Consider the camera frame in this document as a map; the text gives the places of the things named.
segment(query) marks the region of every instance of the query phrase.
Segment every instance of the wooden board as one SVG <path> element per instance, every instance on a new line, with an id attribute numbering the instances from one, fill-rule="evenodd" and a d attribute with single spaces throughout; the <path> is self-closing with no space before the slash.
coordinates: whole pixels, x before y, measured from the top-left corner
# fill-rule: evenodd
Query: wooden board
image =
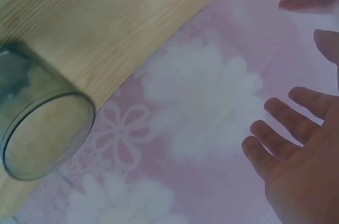
<path id="1" fill-rule="evenodd" d="M 101 106 L 211 0 L 0 0 L 0 39 L 19 38 Z M 0 169 L 0 219 L 36 185 Z"/>

